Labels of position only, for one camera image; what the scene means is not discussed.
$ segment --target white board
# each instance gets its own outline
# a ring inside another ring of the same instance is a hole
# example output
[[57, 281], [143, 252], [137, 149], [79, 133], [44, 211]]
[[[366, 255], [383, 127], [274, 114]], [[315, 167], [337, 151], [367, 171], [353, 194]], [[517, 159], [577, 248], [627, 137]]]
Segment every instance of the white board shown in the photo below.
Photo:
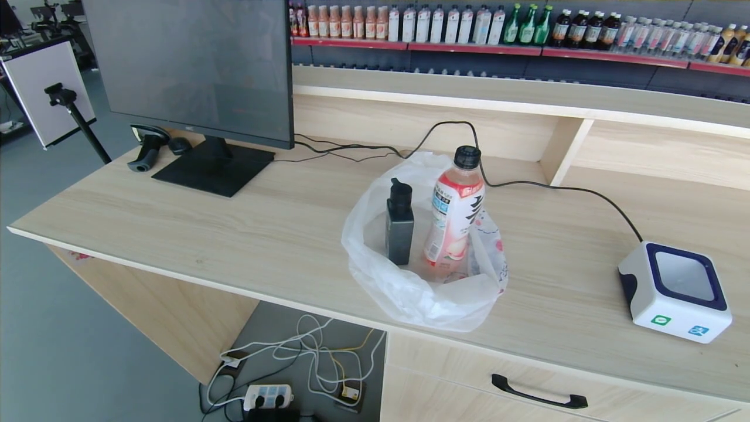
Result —
[[68, 109], [50, 106], [46, 87], [62, 83], [77, 94], [75, 105], [83, 118], [89, 122], [95, 117], [70, 41], [3, 60], [2, 66], [45, 149], [78, 129]]

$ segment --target white cable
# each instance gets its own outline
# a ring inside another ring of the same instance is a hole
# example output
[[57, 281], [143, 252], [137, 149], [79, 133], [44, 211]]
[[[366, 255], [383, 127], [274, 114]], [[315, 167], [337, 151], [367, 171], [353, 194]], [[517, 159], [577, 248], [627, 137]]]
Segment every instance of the white cable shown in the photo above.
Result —
[[[310, 318], [313, 321], [315, 321], [316, 327], [314, 329], [312, 329], [312, 330], [309, 330], [306, 333], [300, 334], [299, 333], [299, 325], [300, 325], [300, 323], [302, 322], [302, 320], [304, 318]], [[255, 346], [255, 345], [263, 345], [263, 346], [265, 346], [264, 348], [261, 348], [260, 350], [254, 351], [253, 353], [250, 353], [247, 356], [241, 357], [239, 359], [233, 359], [230, 362], [224, 361], [221, 364], [221, 366], [219, 366], [219, 369], [217, 369], [216, 373], [214, 373], [214, 376], [211, 377], [211, 381], [208, 383], [208, 387], [206, 388], [206, 391], [205, 391], [205, 397], [206, 397], [205, 400], [206, 400], [206, 402], [210, 406], [212, 406], [212, 407], [217, 407], [217, 406], [226, 405], [227, 403], [234, 402], [234, 401], [237, 401], [237, 400], [244, 400], [245, 398], [243, 396], [237, 396], [237, 397], [234, 397], [232, 399], [224, 400], [223, 402], [214, 403], [214, 402], [211, 401], [211, 398], [210, 398], [211, 397], [211, 395], [210, 395], [210, 393], [211, 393], [211, 387], [214, 384], [214, 381], [216, 380], [219, 372], [221, 372], [221, 370], [223, 368], [229, 366], [229, 363], [242, 362], [243, 360], [249, 359], [249, 358], [251, 358], [251, 357], [253, 357], [253, 356], [255, 356], [255, 355], [259, 354], [259, 353], [262, 353], [262, 352], [264, 352], [266, 350], [273, 349], [273, 352], [271, 353], [271, 356], [275, 360], [296, 359], [296, 358], [300, 358], [302, 356], [307, 356], [307, 355], [310, 355], [312, 357], [312, 359], [310, 360], [310, 369], [307, 372], [308, 373], [307, 374], [307, 388], [308, 388], [307, 390], [310, 391], [312, 394], [319, 394], [319, 395], [327, 396], [328, 398], [334, 400], [335, 402], [339, 402], [340, 404], [346, 405], [346, 406], [355, 406], [355, 405], [357, 405], [359, 403], [360, 398], [362, 397], [361, 394], [357, 397], [357, 400], [354, 403], [344, 402], [343, 400], [338, 399], [335, 396], [332, 396], [332, 394], [336, 392], [336, 390], [338, 388], [338, 384], [341, 383], [341, 382], [345, 382], [345, 381], [360, 381], [360, 382], [362, 382], [368, 376], [370, 376], [370, 374], [372, 373], [372, 371], [373, 371], [373, 369], [375, 367], [375, 350], [377, 350], [377, 348], [380, 346], [380, 343], [383, 341], [383, 338], [386, 336], [386, 333], [383, 332], [380, 335], [380, 338], [378, 339], [377, 343], [375, 344], [375, 347], [373, 347], [372, 352], [370, 353], [370, 362], [371, 362], [370, 369], [367, 371], [366, 374], [363, 375], [362, 374], [362, 362], [359, 359], [359, 355], [356, 354], [354, 351], [351, 351], [351, 350], [335, 350], [335, 349], [331, 350], [331, 349], [329, 349], [327, 347], [322, 346], [322, 344], [323, 344], [323, 328], [326, 328], [331, 323], [331, 321], [333, 321], [333, 318], [330, 318], [323, 325], [321, 325], [320, 322], [317, 320], [317, 318], [315, 318], [314, 316], [312, 316], [310, 314], [304, 314], [303, 316], [299, 317], [299, 319], [297, 320], [297, 327], [296, 327], [297, 335], [296, 336], [292, 336], [292, 337], [290, 337], [290, 338], [288, 338], [286, 340], [280, 341], [280, 342], [250, 342], [250, 343], [248, 343], [248, 344], [246, 344], [246, 345], [244, 345], [242, 347], [233, 348], [233, 349], [230, 349], [230, 350], [227, 350], [227, 351], [224, 351], [224, 352], [220, 353], [219, 357], [222, 358], [222, 360], [224, 360], [224, 359], [226, 359], [227, 354], [229, 354], [229, 353], [231, 353], [233, 351], [244, 350], [246, 348], [249, 348], [249, 347], [252, 347], [252, 346]], [[318, 340], [313, 335], [315, 332], [319, 332], [319, 334], [320, 334], [320, 340]], [[305, 341], [304, 341], [305, 337], [312, 338], [314, 347], [310, 347], [309, 345], [307, 345], [305, 343]], [[285, 344], [287, 344], [288, 342], [295, 342], [295, 341], [299, 341], [299, 344], [300, 344], [299, 348], [291, 348], [291, 347], [286, 347], [285, 346]], [[283, 357], [283, 356], [277, 356], [277, 351], [278, 350], [294, 351], [294, 352], [297, 352], [297, 353], [295, 355], [293, 355], [293, 356]], [[333, 364], [334, 371], [336, 373], [336, 379], [332, 379], [331, 380], [331, 379], [323, 378], [321, 375], [318, 374], [318, 369], [319, 369], [319, 364], [320, 364], [320, 353], [321, 352], [322, 353], [327, 353], [328, 356], [331, 358], [331, 363]], [[338, 366], [334, 362], [334, 356], [333, 356], [334, 353], [344, 353], [344, 354], [352, 354], [352, 355], [354, 355], [355, 359], [357, 360], [357, 367], [359, 368], [359, 375], [360, 376], [359, 377], [348, 377], [348, 378], [339, 379]], [[312, 376], [313, 373], [315, 374], [315, 378], [318, 381], [318, 386], [320, 387], [320, 390], [314, 390], [312, 388], [312, 386], [311, 386], [310, 381], [311, 381], [311, 376]], [[333, 384], [334, 387], [329, 390], [328, 388], [326, 388], [326, 386], [323, 383]]]

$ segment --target computer mouse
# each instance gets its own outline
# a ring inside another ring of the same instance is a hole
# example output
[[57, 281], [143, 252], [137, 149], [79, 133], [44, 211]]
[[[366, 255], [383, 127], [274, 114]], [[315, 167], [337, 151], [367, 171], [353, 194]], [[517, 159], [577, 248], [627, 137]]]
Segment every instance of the computer mouse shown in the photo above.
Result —
[[183, 137], [174, 137], [170, 139], [169, 143], [167, 143], [167, 146], [174, 155], [182, 155], [193, 149], [190, 141]]

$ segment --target monitor stand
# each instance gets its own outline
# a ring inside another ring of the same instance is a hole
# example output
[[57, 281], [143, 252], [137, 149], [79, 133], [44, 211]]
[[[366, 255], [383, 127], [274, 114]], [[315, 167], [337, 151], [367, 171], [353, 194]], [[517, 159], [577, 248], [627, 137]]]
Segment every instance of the monitor stand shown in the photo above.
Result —
[[159, 170], [152, 178], [232, 197], [269, 163], [274, 153], [229, 145], [222, 137], [205, 141]]

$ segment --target power strip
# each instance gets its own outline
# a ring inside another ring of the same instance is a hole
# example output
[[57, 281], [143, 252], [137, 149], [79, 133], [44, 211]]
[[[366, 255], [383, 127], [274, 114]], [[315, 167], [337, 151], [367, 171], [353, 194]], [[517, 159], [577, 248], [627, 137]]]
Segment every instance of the power strip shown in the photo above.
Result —
[[[276, 399], [279, 396], [283, 397], [283, 403], [276, 406]], [[251, 385], [248, 387], [244, 397], [242, 408], [245, 411], [250, 411], [254, 408], [287, 408], [292, 400], [294, 400], [292, 386], [289, 384]], [[259, 399], [262, 400], [262, 403], [256, 406], [256, 402]]]

